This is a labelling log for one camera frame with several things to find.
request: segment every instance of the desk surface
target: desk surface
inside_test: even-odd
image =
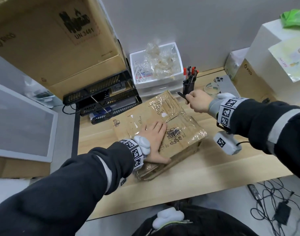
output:
[[[197,78],[195,89],[203,89],[215,77],[226,74],[223,70],[209,73]],[[101,199],[89,220],[292,174],[275,156],[255,150],[249,143],[243,143],[237,155],[226,155],[213,141],[221,130],[216,120],[208,114],[195,113],[184,99],[179,101],[207,131],[200,150],[152,181],[139,182],[129,176],[122,187]],[[236,139],[247,140],[241,136]],[[115,141],[110,121],[92,125],[88,117],[81,118],[78,154],[93,147],[109,147]]]

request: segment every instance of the green bag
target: green bag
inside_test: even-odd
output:
[[[280,18],[284,28],[300,28],[300,9],[286,11]]]

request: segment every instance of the power adapter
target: power adapter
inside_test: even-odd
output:
[[[278,204],[277,210],[275,211],[274,219],[279,224],[287,225],[290,212],[291,212],[291,207],[287,205],[287,202],[286,201],[280,202]]]

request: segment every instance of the white cabinet door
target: white cabinet door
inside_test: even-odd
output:
[[[57,116],[0,85],[0,156],[51,162]]]

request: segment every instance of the black sleeve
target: black sleeve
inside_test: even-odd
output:
[[[267,141],[272,127],[283,114],[296,108],[300,109],[280,101],[263,104],[247,99],[233,112],[230,128],[233,134],[247,137],[255,149],[270,154]],[[300,178],[300,113],[289,119],[282,129],[274,154]]]
[[[133,171],[132,153],[120,142],[71,158],[0,204],[0,235],[74,235],[107,189],[107,175],[97,155],[112,171],[107,194]]]

